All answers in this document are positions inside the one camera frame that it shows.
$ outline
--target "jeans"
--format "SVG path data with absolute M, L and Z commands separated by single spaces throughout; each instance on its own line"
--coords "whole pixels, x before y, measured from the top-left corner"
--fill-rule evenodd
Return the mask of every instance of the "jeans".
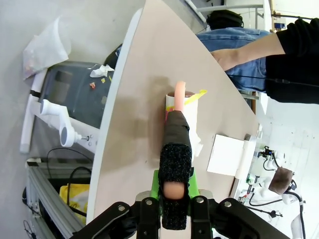
M 209 51 L 242 47 L 270 34 L 267 31 L 232 27 L 198 34 L 198 39 Z M 265 91 L 266 58 L 260 58 L 227 70 L 231 81 L 239 90 Z

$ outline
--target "black backpack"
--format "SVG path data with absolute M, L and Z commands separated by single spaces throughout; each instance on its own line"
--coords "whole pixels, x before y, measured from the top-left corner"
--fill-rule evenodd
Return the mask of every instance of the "black backpack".
M 244 26 L 243 17 L 229 10 L 213 11 L 208 15 L 206 22 L 211 30 Z

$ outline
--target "yellow package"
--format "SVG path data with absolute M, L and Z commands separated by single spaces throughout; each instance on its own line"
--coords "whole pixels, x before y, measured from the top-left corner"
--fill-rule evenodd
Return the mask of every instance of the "yellow package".
M 70 206 L 80 210 L 84 213 L 87 212 L 88 199 L 89 199 L 89 184 L 71 184 L 70 187 Z M 67 203 L 68 186 L 62 186 L 60 188 L 60 197 Z M 83 224 L 86 223 L 86 218 L 82 215 L 75 214 Z

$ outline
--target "yellow strip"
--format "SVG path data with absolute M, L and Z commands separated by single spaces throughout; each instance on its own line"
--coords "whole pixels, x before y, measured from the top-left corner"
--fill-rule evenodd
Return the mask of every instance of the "yellow strip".
M 203 95 L 205 95 L 207 93 L 207 90 L 200 90 L 199 93 L 192 95 L 191 97 L 189 97 L 184 105 L 189 105 L 191 103 L 193 103 L 194 101 L 197 101 L 199 98 L 201 98 Z M 174 109 L 174 106 L 168 106 L 166 107 L 166 111 L 172 111 Z

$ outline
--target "concrete floor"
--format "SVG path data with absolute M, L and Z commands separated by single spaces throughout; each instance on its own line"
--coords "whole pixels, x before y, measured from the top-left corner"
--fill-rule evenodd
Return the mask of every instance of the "concrete floor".
M 135 11 L 145 0 L 0 0 L 0 232 L 1 238 L 28 238 L 22 221 L 21 202 L 25 187 L 24 163 L 30 157 L 45 157 L 58 146 L 57 131 L 36 122 L 29 155 L 21 155 L 19 141 L 25 104 L 32 79 L 22 80 L 22 51 L 44 27 L 62 15 L 72 42 L 71 60 L 103 63 L 122 43 Z M 194 31 L 203 26 L 182 0 L 165 0 Z M 77 158 L 76 154 L 63 156 Z

